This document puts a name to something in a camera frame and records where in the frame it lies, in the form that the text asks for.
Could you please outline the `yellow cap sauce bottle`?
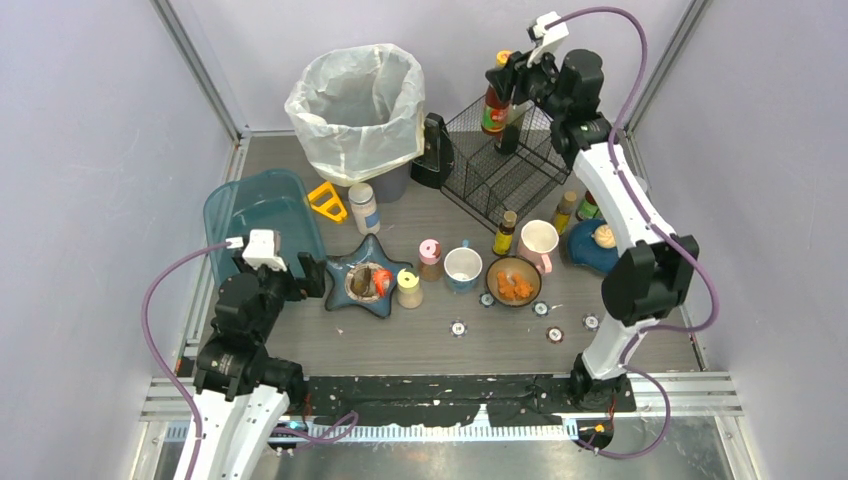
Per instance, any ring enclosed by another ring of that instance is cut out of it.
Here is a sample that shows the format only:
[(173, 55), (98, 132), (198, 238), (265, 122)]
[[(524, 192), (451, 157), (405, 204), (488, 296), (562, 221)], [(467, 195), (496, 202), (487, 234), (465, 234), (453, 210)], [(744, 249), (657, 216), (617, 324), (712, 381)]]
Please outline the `yellow cap sauce bottle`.
[(579, 221), (594, 219), (599, 215), (599, 206), (590, 191), (584, 193), (583, 199), (576, 210), (576, 218)]
[[(505, 67), (510, 65), (511, 56), (520, 56), (518, 51), (502, 50), (496, 55), (495, 67)], [(493, 88), (488, 83), (488, 88), (485, 93), (484, 107), (481, 117), (482, 130), (492, 136), (498, 136), (506, 124), (506, 117), (511, 108), (511, 104), (500, 102), (495, 95)]]

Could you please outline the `glass jar white beads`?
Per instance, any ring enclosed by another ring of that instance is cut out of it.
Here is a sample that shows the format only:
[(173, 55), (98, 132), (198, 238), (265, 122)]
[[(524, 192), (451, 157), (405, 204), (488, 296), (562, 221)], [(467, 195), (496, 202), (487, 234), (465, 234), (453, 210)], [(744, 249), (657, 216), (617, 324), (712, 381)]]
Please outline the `glass jar white beads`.
[(381, 224), (373, 188), (368, 183), (354, 184), (348, 190), (348, 199), (358, 231), (377, 234)]

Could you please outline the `small yellow oil bottle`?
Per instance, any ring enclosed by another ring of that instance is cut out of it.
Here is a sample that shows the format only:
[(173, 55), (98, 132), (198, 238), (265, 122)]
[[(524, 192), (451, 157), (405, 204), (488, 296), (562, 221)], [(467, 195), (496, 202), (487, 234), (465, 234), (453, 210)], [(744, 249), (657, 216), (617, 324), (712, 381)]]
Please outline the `small yellow oil bottle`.
[(558, 236), (561, 236), (565, 232), (571, 220), (577, 199), (578, 197), (575, 191), (566, 191), (560, 197), (551, 220), (551, 224), (554, 226)]

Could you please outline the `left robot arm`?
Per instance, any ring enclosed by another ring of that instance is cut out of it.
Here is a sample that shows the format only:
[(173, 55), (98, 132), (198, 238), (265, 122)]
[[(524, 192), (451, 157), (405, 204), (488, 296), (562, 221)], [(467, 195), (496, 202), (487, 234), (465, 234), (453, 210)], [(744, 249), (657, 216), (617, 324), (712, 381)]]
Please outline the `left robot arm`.
[(250, 478), (280, 417), (303, 405), (302, 366), (266, 348), (286, 304), (325, 293), (326, 261), (307, 252), (297, 260), (300, 277), (290, 268), (254, 268), (234, 257), (238, 272), (219, 286), (213, 332), (196, 358), (191, 424), (200, 432), (182, 454), (176, 478)]

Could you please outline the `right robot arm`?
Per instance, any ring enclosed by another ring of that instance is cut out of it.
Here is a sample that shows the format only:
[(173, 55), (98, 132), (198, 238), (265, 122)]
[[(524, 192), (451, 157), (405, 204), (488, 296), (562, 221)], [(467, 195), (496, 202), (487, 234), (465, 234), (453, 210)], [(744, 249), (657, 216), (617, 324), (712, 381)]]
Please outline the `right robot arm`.
[(616, 129), (599, 110), (599, 55), (573, 50), (558, 64), (551, 53), (532, 62), (514, 52), (486, 78), (499, 99), (532, 102), (549, 117), (553, 148), (592, 193), (616, 241), (618, 259), (601, 285), (605, 316), (566, 387), (569, 402), (584, 409), (622, 391), (632, 352), (685, 300), (699, 246), (663, 221), (616, 158)]

